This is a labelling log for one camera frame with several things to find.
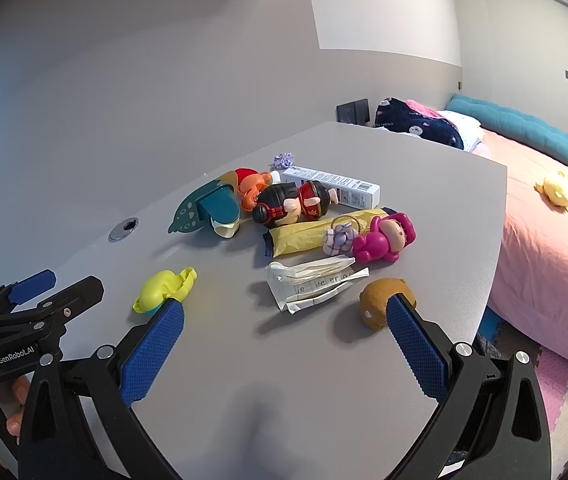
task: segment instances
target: pink bed sheet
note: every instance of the pink bed sheet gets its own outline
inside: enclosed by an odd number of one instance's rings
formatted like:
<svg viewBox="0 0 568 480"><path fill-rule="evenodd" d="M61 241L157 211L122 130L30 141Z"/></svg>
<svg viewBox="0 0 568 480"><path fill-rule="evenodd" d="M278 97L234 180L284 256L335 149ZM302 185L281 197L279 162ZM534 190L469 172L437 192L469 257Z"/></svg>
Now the pink bed sheet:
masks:
<svg viewBox="0 0 568 480"><path fill-rule="evenodd" d="M568 213L534 189L568 168L487 131L490 158L508 168L506 222L489 306L530 338L568 359Z"/></svg>

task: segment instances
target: blue textured gripper finger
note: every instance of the blue textured gripper finger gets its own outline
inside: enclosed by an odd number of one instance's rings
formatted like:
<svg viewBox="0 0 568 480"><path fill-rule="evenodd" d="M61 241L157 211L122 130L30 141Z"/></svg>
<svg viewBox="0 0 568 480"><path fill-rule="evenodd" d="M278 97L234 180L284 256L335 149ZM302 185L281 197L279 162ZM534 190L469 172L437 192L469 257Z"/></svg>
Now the blue textured gripper finger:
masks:
<svg viewBox="0 0 568 480"><path fill-rule="evenodd" d="M130 408L144 399L161 366L184 330L184 308L176 300L167 300L160 318L145 333L137 348L122 367L119 393Z"/></svg>
<svg viewBox="0 0 568 480"><path fill-rule="evenodd" d="M13 285L8 295L8 300L10 303L18 305L24 304L40 294L45 293L46 290L53 288L56 282L57 278L54 276L52 270L42 270L38 274L30 276L30 278L26 278L22 282Z"/></svg>
<svg viewBox="0 0 568 480"><path fill-rule="evenodd" d="M386 303L386 323L408 361L419 387L428 397L442 402L448 394L448 365L434 347L408 301L399 294Z"/></svg>

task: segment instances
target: finger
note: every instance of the finger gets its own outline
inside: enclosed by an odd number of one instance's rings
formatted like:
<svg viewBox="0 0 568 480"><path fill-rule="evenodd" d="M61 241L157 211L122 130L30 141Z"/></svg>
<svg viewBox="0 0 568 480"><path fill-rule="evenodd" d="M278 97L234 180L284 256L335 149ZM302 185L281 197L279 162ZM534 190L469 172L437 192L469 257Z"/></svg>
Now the finger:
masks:
<svg viewBox="0 0 568 480"><path fill-rule="evenodd" d="M29 389L30 381L25 376L15 379L12 383L12 394L15 396L15 400L22 406L26 403Z"/></svg>
<svg viewBox="0 0 568 480"><path fill-rule="evenodd" d="M23 417L24 410L22 409L6 421L6 429L12 436L19 436L19 433L21 433L21 421Z"/></svg>

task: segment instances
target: table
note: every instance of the table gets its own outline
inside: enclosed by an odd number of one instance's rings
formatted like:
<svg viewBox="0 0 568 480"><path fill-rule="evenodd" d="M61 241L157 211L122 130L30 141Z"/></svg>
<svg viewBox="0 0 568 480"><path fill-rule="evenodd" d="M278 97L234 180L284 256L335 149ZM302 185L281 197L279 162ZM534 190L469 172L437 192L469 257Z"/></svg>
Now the table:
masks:
<svg viewBox="0 0 568 480"><path fill-rule="evenodd" d="M280 312L265 283L262 226L247 221L230 240L211 229L167 233L176 207L225 171L264 170L293 152L308 168L381 186L381 205L405 212L417 239L392 266L327 303ZM180 156L176 153L178 163ZM66 358L116 344L145 322L131 303L158 270L195 267L186 327L148 396L134 411L185 480L379 480L397 465L432 415L388 330L359 319L372 279L404 278L421 316L452 341L471 342L489 295L506 206L506 167L433 142L350 124L324 123L202 174L135 214L125 240L108 234L56 270L57 289L93 274L102 303L68 325ZM286 265L321 250L282 256ZM122 466L86 403L109 465Z"/></svg>

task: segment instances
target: long teal cushion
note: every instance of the long teal cushion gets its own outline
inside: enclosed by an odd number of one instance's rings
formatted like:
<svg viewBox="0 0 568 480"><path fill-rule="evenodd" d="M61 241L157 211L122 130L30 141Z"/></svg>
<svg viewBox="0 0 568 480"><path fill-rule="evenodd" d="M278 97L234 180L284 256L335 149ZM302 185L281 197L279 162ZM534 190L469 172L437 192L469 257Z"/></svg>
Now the long teal cushion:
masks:
<svg viewBox="0 0 568 480"><path fill-rule="evenodd" d="M568 166L568 134L533 115L455 94L446 110L474 117L483 128L516 140Z"/></svg>

